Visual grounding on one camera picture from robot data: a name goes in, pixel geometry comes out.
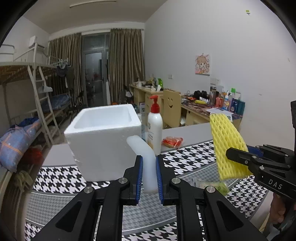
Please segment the right hand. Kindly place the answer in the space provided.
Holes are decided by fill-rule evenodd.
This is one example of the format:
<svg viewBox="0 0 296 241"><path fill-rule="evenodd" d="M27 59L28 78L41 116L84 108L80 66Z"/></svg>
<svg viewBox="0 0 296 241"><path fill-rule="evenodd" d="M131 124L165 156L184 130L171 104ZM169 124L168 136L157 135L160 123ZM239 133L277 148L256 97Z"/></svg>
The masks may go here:
<svg viewBox="0 0 296 241"><path fill-rule="evenodd" d="M270 205L269 220L272 224L276 225L282 223L285 214L285 204L283 199L277 195L273 194L273 200Z"/></svg>

